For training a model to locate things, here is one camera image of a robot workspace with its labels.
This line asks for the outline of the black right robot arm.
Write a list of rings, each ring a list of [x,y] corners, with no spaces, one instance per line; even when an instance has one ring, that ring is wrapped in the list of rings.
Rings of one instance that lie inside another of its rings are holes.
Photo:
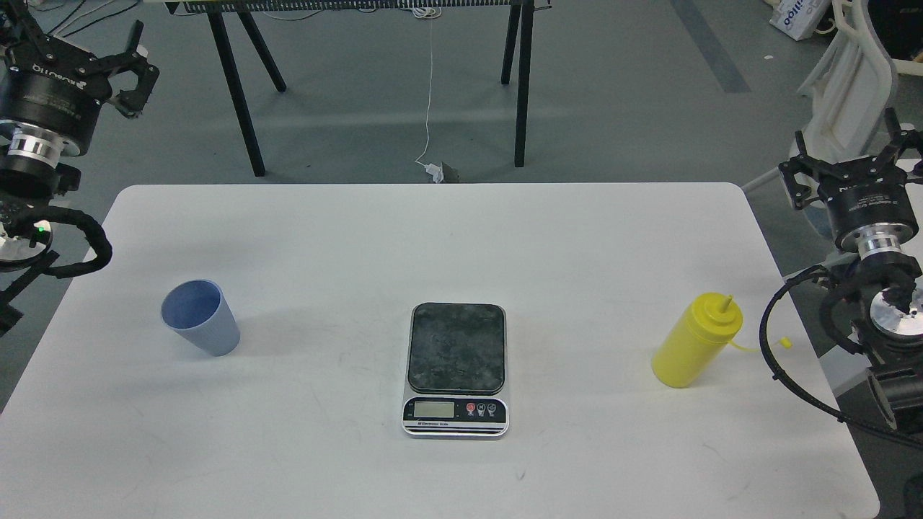
[[[759,351],[772,378],[805,403],[868,435],[920,449],[921,266],[903,246],[920,231],[906,187],[921,183],[921,164],[906,171],[898,161],[906,151],[921,151],[921,133],[903,128],[891,107],[884,110],[883,120],[888,144],[879,154],[850,161],[812,157],[802,132],[795,132],[797,152],[778,165],[789,203],[795,210],[822,204],[835,249],[854,259],[843,267],[815,264],[786,280],[759,320]],[[826,336],[870,362],[866,381],[886,426],[821,403],[772,354],[767,337],[772,309],[808,280],[826,289],[818,306]]]

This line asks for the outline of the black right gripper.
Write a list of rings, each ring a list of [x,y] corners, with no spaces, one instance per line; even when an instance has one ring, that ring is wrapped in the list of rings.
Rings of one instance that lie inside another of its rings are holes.
[[[834,175],[834,163],[812,156],[800,129],[795,131],[794,151],[778,164],[791,208],[827,210],[834,245],[841,251],[857,252],[861,230],[870,226],[895,234],[900,244],[919,230],[904,187],[921,184],[921,165],[907,173],[897,161],[908,150],[922,154],[921,132],[903,129],[893,107],[884,110],[883,121],[890,141],[873,157],[870,179],[824,180]]]

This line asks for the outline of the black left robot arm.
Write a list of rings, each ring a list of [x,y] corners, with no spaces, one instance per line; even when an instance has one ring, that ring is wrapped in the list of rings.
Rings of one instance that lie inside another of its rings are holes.
[[[52,203],[78,190],[63,158],[89,150],[103,105],[141,115],[159,76],[135,21],[125,50],[99,57],[46,32],[27,1],[2,3],[2,332],[21,319],[13,300],[37,277],[69,279],[105,268],[112,246],[99,221]]]

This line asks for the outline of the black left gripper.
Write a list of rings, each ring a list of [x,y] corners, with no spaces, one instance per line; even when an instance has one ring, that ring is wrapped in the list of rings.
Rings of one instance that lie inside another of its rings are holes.
[[[79,46],[51,38],[46,60],[44,32],[27,1],[1,1],[1,48],[6,62],[2,79],[2,138],[12,138],[16,127],[36,127],[65,141],[66,156],[89,150],[101,112],[109,103],[126,118],[138,118],[159,78],[141,48],[144,23],[136,20],[125,50],[97,57]],[[135,76],[131,89],[113,91],[111,78]]]

